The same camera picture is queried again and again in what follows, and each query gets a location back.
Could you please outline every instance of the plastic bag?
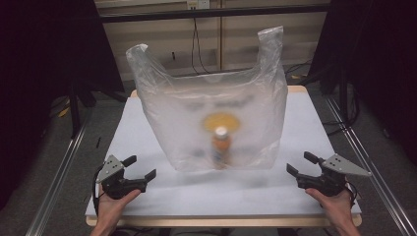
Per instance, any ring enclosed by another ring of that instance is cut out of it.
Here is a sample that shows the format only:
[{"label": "plastic bag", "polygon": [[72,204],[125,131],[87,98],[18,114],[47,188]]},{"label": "plastic bag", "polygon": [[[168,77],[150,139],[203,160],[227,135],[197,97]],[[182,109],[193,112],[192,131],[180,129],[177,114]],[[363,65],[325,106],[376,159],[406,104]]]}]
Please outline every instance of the plastic bag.
[{"label": "plastic bag", "polygon": [[288,93],[282,35],[282,27],[260,31],[256,66],[233,73],[174,78],[145,44],[126,52],[144,112],[176,170],[273,167]]}]

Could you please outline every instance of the metal frame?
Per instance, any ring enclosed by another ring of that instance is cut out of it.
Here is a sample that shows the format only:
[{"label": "metal frame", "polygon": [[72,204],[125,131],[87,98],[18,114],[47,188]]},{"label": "metal frame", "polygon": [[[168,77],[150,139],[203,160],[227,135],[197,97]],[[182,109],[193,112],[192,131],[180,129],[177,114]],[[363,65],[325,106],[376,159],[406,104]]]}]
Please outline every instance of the metal frame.
[{"label": "metal frame", "polygon": [[380,195],[381,200],[386,205],[387,210],[389,211],[392,219],[398,226],[398,229],[401,231],[402,235],[417,235],[416,228],[411,223],[411,220],[409,219],[405,209],[390,190],[383,176],[380,174],[380,171],[378,171],[377,166],[375,166],[365,148],[362,146],[355,132],[351,127],[346,127],[344,125],[343,117],[340,114],[340,109],[336,101],[332,97],[328,96],[326,98],[326,102],[331,110],[331,113],[334,115],[334,118],[340,123],[339,126],[343,130],[343,133],[347,141],[352,146],[352,149],[355,151],[356,157],[359,159],[362,166],[366,170],[373,173],[373,175],[369,178],[371,179],[375,190]]},{"label": "metal frame", "polygon": [[68,174],[71,163],[74,159],[75,154],[80,146],[81,141],[83,140],[84,133],[86,131],[86,125],[89,123],[89,119],[92,114],[92,108],[87,110],[87,117],[83,122],[83,125],[80,129],[80,132],[70,141],[70,144],[65,152],[64,158],[62,159],[61,165],[58,168],[58,171],[55,174],[55,177],[49,186],[49,190],[43,199],[42,204],[36,212],[36,216],[30,224],[28,229],[27,236],[31,235],[42,235],[43,230],[45,229],[46,223],[49,219],[49,216],[52,213],[55,203],[58,199],[58,195],[61,192],[62,186],[64,185],[64,180]]},{"label": "metal frame", "polygon": [[138,14],[108,14],[100,15],[103,23],[123,23],[123,22],[144,22],[158,20],[176,20],[193,18],[214,18],[214,17],[236,17],[254,15],[273,15],[273,14],[294,14],[294,13],[313,13],[327,12],[330,4],[314,5],[291,5],[279,7],[262,8],[221,8],[196,11],[172,11]]}]

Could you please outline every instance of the hand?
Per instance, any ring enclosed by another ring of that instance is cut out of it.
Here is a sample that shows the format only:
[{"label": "hand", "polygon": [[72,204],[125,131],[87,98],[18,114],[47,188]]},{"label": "hand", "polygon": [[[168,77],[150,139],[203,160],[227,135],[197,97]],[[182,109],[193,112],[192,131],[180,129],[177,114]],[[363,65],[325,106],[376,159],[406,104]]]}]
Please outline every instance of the hand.
[{"label": "hand", "polygon": [[99,196],[101,197],[98,205],[97,225],[90,234],[91,236],[110,235],[116,229],[125,206],[135,199],[141,191],[133,190],[120,200],[113,200],[106,194],[102,195],[102,193],[103,190],[100,185]]},{"label": "hand", "polygon": [[343,190],[333,197],[327,197],[317,189],[307,189],[306,193],[322,205],[326,217],[340,235],[360,235],[353,224],[349,192]]}]

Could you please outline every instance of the white board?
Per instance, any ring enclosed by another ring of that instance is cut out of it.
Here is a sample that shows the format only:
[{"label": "white board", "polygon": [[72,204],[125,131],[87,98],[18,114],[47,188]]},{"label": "white board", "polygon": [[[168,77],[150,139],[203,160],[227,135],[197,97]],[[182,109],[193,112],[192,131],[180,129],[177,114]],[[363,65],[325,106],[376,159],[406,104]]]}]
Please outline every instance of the white board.
[{"label": "white board", "polygon": [[[318,202],[297,187],[286,172],[290,163],[300,173],[318,176],[319,165],[303,157],[309,151],[329,158],[334,150],[306,92],[288,94],[284,129],[276,162],[269,170],[178,172],[160,148],[138,98],[129,98],[107,156],[136,155],[125,178],[139,179],[156,168],[147,192],[128,204],[123,215],[225,216],[311,215],[324,213]],[[356,204],[353,213],[361,210]],[[95,215],[92,201],[86,215]]]}]

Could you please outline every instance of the orange object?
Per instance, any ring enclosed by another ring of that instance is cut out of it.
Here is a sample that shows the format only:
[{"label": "orange object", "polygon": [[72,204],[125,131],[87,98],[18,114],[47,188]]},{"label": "orange object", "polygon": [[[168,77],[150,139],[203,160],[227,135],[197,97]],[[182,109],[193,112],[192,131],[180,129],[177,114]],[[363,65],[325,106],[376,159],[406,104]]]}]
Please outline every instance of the orange object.
[{"label": "orange object", "polygon": [[214,148],[214,162],[218,165],[219,169],[225,168],[224,165],[229,162],[229,148],[231,145],[231,139],[227,129],[223,126],[217,127],[214,130],[211,143]]},{"label": "orange object", "polygon": [[223,127],[228,133],[234,132],[240,127],[239,119],[237,119],[236,116],[226,112],[213,113],[206,117],[203,122],[205,129],[210,132],[215,132],[217,128]]}]

